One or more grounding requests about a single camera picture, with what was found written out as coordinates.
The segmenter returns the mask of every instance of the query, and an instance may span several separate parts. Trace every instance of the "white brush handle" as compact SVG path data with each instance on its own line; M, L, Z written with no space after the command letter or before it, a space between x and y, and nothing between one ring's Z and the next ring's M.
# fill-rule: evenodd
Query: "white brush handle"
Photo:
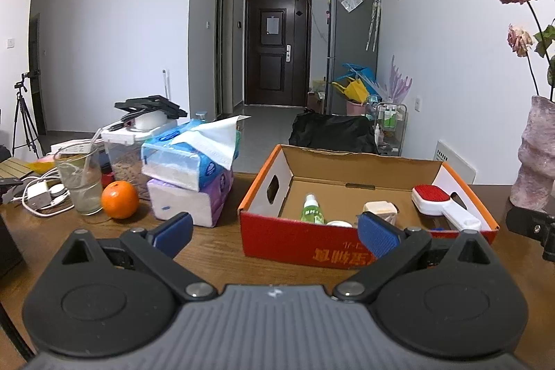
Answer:
M465 229L474 229L475 231L480 230L480 220L454 201L451 201L443 206L443 214L446 219L448 219L449 222L459 231L463 231Z

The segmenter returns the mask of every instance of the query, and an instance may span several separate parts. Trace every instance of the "vase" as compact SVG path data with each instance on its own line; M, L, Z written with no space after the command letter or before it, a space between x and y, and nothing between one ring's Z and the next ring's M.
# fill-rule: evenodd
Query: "vase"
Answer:
M555 103L543 96L532 96L518 159L522 165L511 189L511 203L543 211L555 180Z

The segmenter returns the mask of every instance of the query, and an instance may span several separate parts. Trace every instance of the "red cardboard box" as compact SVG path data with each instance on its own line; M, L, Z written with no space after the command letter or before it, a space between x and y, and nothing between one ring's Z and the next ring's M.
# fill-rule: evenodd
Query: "red cardboard box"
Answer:
M239 206L243 251L290 264L353 268L375 260L357 229L300 221L305 197L314 193L326 221L356 225L368 201L390 201L399 210L396 226L420 226L434 237L456 237L443 217L425 217L412 203L413 187L434 184L456 193L482 222L491 243L499 225L460 176L445 162L317 151L277 145Z

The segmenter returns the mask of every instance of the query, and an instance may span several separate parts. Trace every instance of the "orange fruit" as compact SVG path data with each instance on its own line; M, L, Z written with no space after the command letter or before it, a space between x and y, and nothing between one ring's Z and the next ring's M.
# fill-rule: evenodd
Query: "orange fruit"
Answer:
M102 192L102 209L116 220L131 217L139 208L137 189L127 181L115 181Z

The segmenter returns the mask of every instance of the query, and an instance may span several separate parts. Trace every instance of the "green bottle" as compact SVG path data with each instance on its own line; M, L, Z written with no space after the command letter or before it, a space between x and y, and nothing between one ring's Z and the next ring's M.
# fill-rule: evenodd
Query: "green bottle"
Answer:
M316 197L312 193L306 195L305 206L301 214L301 221L304 221L305 223L315 223L317 225L326 224L324 221L324 215L318 205L318 201L316 201Z

